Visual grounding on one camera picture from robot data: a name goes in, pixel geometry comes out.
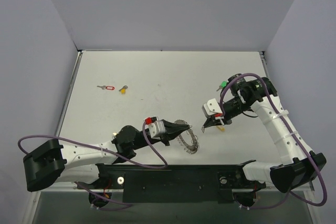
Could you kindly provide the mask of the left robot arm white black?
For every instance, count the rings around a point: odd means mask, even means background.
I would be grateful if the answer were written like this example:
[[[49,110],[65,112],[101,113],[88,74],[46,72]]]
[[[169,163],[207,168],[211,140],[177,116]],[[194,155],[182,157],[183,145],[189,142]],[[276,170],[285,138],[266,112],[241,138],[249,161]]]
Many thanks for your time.
[[[126,125],[112,140],[92,145],[45,135],[47,141],[25,152],[23,158],[27,190],[40,191],[58,182],[82,182],[102,188],[108,182],[103,165],[130,162],[154,169],[153,165],[133,161],[135,151],[147,146],[153,148],[158,142],[168,146],[171,140],[190,128],[189,124],[147,118],[142,130]]]

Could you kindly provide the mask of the metal disc with keyrings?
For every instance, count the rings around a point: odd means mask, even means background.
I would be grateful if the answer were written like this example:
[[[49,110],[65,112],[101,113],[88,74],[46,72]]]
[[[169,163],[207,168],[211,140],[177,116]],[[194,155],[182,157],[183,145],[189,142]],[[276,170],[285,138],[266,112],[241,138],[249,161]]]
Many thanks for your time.
[[[176,139],[178,140],[179,144],[184,148],[184,151],[191,155],[196,154],[199,150],[198,137],[194,134],[192,126],[190,126],[190,128],[186,132],[180,134]]]

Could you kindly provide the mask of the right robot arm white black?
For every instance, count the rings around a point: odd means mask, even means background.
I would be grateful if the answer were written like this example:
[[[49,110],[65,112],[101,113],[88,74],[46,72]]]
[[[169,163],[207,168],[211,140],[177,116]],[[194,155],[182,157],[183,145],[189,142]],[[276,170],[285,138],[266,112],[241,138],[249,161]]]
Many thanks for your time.
[[[282,107],[277,90],[266,77],[254,73],[236,74],[222,88],[220,99],[203,104],[206,121],[202,128],[229,125],[232,119],[251,110],[261,120],[280,156],[280,164],[252,161],[235,173],[241,187],[252,181],[272,183],[280,192],[321,178],[327,163],[322,153],[316,153],[302,139]]]

